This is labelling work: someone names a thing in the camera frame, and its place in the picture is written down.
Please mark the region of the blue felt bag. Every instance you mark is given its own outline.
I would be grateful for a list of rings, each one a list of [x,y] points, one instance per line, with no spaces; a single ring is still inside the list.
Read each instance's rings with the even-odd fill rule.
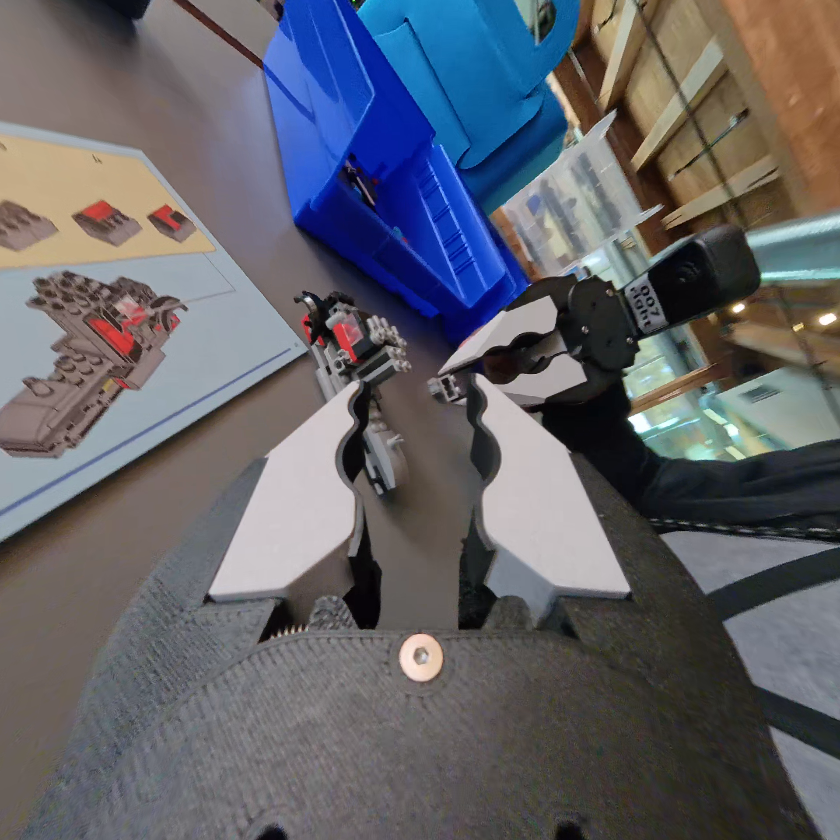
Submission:
[[[559,157],[568,120],[548,78],[577,1],[369,1],[361,22],[492,214]]]

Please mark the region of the grey black toy brick model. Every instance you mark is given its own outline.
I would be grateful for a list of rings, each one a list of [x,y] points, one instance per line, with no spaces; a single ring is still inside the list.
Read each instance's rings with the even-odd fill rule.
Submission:
[[[382,414],[379,386],[412,369],[406,342],[388,321],[360,310],[340,291],[325,298],[303,290],[294,301],[306,307],[301,326],[316,364],[316,379],[326,402],[346,386],[370,387],[369,421],[364,431],[364,468],[378,496],[405,484],[407,462],[403,437]]]

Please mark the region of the toy brick instruction booklet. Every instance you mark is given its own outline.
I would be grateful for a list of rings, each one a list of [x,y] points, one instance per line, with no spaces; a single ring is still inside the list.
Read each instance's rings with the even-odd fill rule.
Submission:
[[[2,123],[1,537],[303,355],[140,150]]]

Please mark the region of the grey desk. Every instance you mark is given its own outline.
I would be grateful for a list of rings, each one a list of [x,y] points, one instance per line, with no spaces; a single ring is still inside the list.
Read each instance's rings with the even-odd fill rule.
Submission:
[[[136,24],[97,2],[1,12],[3,121],[145,152],[290,326],[302,289],[343,290],[403,332],[413,372],[387,383],[383,407],[412,476],[392,501],[360,480],[384,573],[380,627],[457,627],[478,475],[464,415],[427,393],[449,342],[296,228],[261,70],[175,2]],[[2,543],[2,838],[21,836],[93,661],[157,561],[321,404],[305,356]]]

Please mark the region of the clear plastic storage box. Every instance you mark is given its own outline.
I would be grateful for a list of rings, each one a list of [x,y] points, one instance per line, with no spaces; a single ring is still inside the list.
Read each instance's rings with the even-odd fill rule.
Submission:
[[[615,111],[607,113],[501,207],[543,277],[579,269],[663,209],[661,203],[640,203],[627,180],[607,137],[615,119]]]

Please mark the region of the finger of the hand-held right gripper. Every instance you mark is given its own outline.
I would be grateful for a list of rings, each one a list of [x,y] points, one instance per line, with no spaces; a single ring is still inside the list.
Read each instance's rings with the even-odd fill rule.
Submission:
[[[509,348],[522,336],[535,335],[540,339],[555,329],[558,317],[559,311],[551,297],[499,311],[458,346],[437,375],[464,370],[493,350]]]
[[[485,376],[518,405],[542,405],[587,383],[582,364],[567,353],[539,360],[523,352],[489,354]]]

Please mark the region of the person's grey sweatshirt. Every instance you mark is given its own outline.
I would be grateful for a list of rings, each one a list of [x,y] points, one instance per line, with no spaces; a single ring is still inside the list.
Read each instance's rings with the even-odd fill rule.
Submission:
[[[759,692],[785,770],[824,838],[839,838],[838,544],[668,532]]]

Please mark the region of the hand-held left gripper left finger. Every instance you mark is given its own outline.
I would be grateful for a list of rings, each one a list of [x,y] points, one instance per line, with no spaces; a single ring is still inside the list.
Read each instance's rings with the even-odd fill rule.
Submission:
[[[365,427],[366,388],[354,382],[268,453],[209,586],[213,602],[280,599],[291,617],[307,617],[319,597],[351,588]]]

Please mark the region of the silver ventilation duct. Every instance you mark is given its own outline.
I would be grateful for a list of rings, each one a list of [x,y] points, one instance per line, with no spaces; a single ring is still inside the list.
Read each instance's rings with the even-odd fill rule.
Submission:
[[[839,279],[839,209],[752,230],[749,246],[767,284]]]

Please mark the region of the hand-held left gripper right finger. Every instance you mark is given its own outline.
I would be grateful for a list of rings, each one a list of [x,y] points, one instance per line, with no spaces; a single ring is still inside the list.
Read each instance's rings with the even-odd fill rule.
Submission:
[[[466,408],[481,478],[465,548],[469,581],[520,599],[533,625],[565,597],[629,598],[567,448],[482,374],[470,377]]]

